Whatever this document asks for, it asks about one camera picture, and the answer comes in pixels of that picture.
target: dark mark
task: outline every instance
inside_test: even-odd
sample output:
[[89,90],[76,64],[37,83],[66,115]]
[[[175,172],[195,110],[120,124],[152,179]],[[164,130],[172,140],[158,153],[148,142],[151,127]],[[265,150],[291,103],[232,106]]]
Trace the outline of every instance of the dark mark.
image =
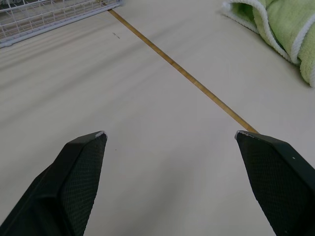
[[[116,35],[115,33],[113,33],[113,35],[115,35],[116,37],[118,37],[118,35]],[[119,38],[119,37],[118,37]],[[119,38],[120,39],[120,38]]]

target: white table surface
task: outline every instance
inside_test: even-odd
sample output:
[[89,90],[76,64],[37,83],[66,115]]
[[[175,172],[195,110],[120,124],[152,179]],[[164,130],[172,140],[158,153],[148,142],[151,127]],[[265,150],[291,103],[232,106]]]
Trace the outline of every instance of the white table surface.
[[[220,4],[130,0],[117,11],[254,128],[311,153],[311,114],[299,112],[312,90]],[[274,235],[234,140],[242,127],[109,13],[0,55],[0,221],[66,142],[105,130],[85,235]]]
[[315,166],[315,91],[299,68],[220,14],[223,0],[127,0],[117,12],[261,134]]

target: wire rack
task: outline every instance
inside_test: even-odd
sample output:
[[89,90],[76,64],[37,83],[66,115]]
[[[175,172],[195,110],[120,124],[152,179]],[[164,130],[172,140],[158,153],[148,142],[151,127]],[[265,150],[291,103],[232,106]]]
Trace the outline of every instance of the wire rack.
[[0,48],[122,3],[123,0],[0,0]]

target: green towel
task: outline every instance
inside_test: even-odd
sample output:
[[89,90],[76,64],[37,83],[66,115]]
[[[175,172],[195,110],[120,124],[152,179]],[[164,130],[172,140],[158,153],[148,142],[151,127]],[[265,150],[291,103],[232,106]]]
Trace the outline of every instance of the green towel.
[[315,0],[230,0],[223,14],[259,33],[315,87]]

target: wooden strip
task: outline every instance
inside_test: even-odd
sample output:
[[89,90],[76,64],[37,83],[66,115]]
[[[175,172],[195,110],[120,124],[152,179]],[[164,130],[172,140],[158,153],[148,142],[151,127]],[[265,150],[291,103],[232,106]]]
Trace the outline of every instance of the wooden strip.
[[169,57],[165,52],[163,52],[159,47],[157,47],[153,42],[151,42],[147,37],[140,33],[135,27],[128,23],[124,18],[122,18],[116,11],[109,10],[117,20],[119,20],[124,26],[126,26],[131,32],[138,36],[144,43],[146,43],[150,48],[152,48],[157,54],[159,54],[164,60],[170,63],[176,70],[178,70],[182,75],[184,75],[190,82],[192,82],[197,88],[199,88],[205,95],[207,95],[212,101],[214,101],[220,108],[222,108],[226,113],[228,113],[236,122],[243,126],[247,131],[252,133],[258,133],[250,124],[248,124],[243,118],[236,114],[231,108],[229,108],[224,102],[222,102],[217,96],[214,95],[210,90],[208,90],[203,84],[196,80],[191,74],[184,70],[179,64],[177,64],[171,57]]

